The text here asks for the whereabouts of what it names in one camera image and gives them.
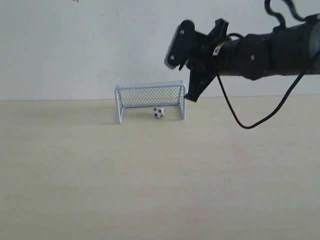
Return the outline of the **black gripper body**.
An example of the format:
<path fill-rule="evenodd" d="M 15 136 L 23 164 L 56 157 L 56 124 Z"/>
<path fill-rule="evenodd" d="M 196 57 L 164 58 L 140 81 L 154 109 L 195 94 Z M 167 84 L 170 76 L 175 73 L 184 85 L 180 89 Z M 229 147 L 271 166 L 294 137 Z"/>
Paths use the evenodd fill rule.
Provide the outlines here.
<path fill-rule="evenodd" d="M 199 75 L 239 75 L 237 60 L 240 39 L 214 38 L 212 35 L 195 34 L 189 50 L 186 67 L 191 74 Z"/>

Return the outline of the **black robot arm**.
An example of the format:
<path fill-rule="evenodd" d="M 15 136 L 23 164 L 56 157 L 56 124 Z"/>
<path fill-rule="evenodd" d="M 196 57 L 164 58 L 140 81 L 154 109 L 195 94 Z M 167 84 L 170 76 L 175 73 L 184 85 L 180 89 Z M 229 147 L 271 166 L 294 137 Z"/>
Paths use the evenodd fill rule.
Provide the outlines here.
<path fill-rule="evenodd" d="M 264 34 L 249 33 L 238 39 L 227 34 L 228 23 L 216 20 L 207 35 L 196 31 L 186 67 L 190 70 L 185 99 L 196 102 L 217 76 L 240 76 L 252 81 L 271 76 L 319 75 L 320 20 L 291 27 L 275 27 Z"/>

